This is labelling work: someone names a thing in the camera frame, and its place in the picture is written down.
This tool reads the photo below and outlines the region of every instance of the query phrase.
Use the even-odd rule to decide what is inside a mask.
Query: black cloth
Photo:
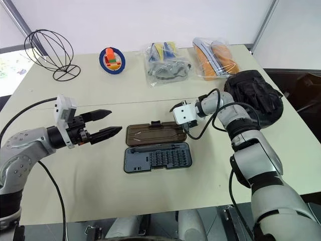
[[[283,95],[265,82],[257,70],[246,70],[230,76],[224,86],[235,102],[245,102],[257,111],[261,127],[275,123],[283,113]],[[247,110],[250,117],[256,122],[252,110]]]

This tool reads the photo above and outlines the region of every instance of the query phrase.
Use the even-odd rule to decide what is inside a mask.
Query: clear plastic bag
[[[239,72],[228,45],[223,41],[194,38],[193,47],[199,62],[196,73],[205,80],[228,77]]]
[[[152,43],[143,52],[151,86],[186,80],[192,65],[179,55],[174,42]]]

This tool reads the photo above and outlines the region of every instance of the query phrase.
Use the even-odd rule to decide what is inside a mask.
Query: brown transparent lid
[[[161,143],[183,142],[186,134],[175,122],[151,122],[151,124],[130,125],[127,127],[126,144],[130,147]]]

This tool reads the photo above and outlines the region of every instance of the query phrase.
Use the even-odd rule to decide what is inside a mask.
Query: wire globe sculpture
[[[39,66],[53,71],[57,81],[68,81],[80,73],[78,65],[71,64],[74,50],[69,41],[54,31],[39,29],[31,32],[25,39],[24,48],[27,56]]]

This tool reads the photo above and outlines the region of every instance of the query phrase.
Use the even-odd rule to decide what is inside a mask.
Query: bag of orange items
[[[228,77],[239,72],[228,46],[222,42],[194,38],[193,46],[199,61],[199,65],[196,67],[197,75],[205,80]]]

